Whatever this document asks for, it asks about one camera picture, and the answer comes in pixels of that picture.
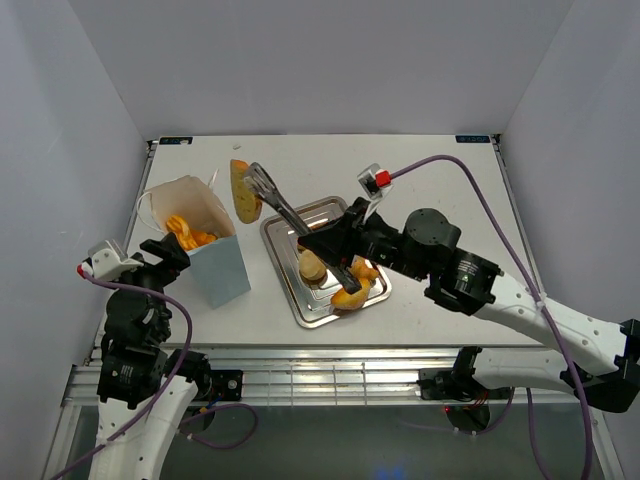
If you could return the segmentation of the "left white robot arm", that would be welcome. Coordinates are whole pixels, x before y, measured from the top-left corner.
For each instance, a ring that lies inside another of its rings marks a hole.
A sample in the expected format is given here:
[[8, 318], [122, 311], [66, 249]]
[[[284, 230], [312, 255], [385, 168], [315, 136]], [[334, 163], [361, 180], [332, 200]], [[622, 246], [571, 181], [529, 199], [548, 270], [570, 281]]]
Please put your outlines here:
[[101, 340], [99, 425], [92, 479], [156, 479], [182, 416], [205, 397], [212, 376], [205, 355], [187, 347], [167, 355], [171, 302], [164, 293], [190, 265], [175, 234], [146, 240], [127, 256], [115, 241], [89, 252], [79, 274], [111, 289]]

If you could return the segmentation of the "silver metal tongs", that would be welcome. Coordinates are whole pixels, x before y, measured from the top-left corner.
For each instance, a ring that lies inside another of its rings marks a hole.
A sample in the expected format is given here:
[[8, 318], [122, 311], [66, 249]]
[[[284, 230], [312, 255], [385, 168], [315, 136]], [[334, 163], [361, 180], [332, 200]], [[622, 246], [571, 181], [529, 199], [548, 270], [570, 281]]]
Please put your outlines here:
[[[271, 206], [293, 228], [299, 237], [312, 232], [311, 228], [284, 199], [273, 179], [259, 163], [253, 162], [249, 165], [247, 171], [243, 174], [243, 181], [249, 190]], [[361, 290], [360, 282], [344, 267], [328, 265], [327, 268], [347, 293], [355, 294]]]

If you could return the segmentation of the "golden glazed bun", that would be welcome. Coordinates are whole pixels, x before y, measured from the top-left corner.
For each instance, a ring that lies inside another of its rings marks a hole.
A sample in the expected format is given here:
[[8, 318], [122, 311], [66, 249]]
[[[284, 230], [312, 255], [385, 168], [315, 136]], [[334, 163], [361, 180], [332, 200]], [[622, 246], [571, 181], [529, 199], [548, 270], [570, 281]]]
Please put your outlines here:
[[368, 300], [371, 281], [367, 278], [359, 279], [361, 288], [355, 293], [348, 293], [344, 288], [338, 290], [331, 297], [331, 305], [341, 311], [353, 311], [363, 307]]

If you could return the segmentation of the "pale speckled bread slice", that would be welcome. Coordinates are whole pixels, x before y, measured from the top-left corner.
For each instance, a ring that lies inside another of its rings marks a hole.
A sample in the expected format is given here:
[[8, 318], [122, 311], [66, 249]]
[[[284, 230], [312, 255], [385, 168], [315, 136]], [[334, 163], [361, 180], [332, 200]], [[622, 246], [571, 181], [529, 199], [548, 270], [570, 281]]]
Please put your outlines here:
[[230, 161], [230, 183], [234, 209], [238, 219], [244, 224], [251, 224], [260, 218], [262, 201], [245, 185], [244, 174], [249, 165], [242, 161]]

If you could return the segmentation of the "orange twisted braided bread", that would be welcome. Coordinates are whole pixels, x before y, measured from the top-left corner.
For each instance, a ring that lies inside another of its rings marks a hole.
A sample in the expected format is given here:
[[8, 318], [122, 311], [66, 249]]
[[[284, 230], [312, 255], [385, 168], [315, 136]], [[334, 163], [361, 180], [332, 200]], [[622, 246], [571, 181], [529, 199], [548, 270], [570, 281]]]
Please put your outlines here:
[[171, 215], [165, 225], [167, 230], [176, 236], [180, 246], [187, 252], [217, 240], [217, 236], [214, 234], [191, 228], [188, 222], [180, 215]]

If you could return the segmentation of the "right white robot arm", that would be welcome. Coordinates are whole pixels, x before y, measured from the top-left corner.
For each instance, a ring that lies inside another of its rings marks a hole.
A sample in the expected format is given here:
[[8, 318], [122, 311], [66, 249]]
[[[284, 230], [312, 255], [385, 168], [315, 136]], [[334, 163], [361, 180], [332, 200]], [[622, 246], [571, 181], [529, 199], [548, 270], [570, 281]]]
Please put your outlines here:
[[347, 268], [356, 257], [417, 281], [439, 307], [490, 321], [535, 340], [536, 351], [464, 346], [454, 365], [421, 376], [426, 399], [472, 401], [497, 397], [507, 388], [535, 388], [569, 395], [583, 393], [589, 406], [624, 413], [639, 393], [639, 323], [610, 323], [551, 299], [497, 264], [458, 247], [461, 235], [439, 211], [412, 212], [402, 230], [367, 212], [358, 198], [338, 218], [306, 227], [300, 246], [312, 251], [355, 289]]

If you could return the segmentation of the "pale round bread roll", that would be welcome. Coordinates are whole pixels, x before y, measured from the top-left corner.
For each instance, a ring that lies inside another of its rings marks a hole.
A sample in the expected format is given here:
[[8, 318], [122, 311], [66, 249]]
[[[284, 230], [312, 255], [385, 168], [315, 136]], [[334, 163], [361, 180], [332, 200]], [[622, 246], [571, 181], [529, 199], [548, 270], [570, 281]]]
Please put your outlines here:
[[301, 277], [309, 282], [321, 280], [327, 271], [324, 263], [310, 250], [300, 254], [298, 267]]

